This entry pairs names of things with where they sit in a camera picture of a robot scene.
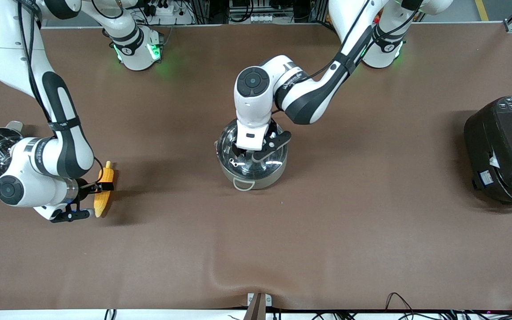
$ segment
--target yellow tape line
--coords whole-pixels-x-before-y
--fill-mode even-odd
[[[481,18],[481,21],[489,21],[487,11],[485,10],[485,6],[483,5],[483,0],[475,0],[475,5],[477,6],[477,11],[479,12],[479,17]]]

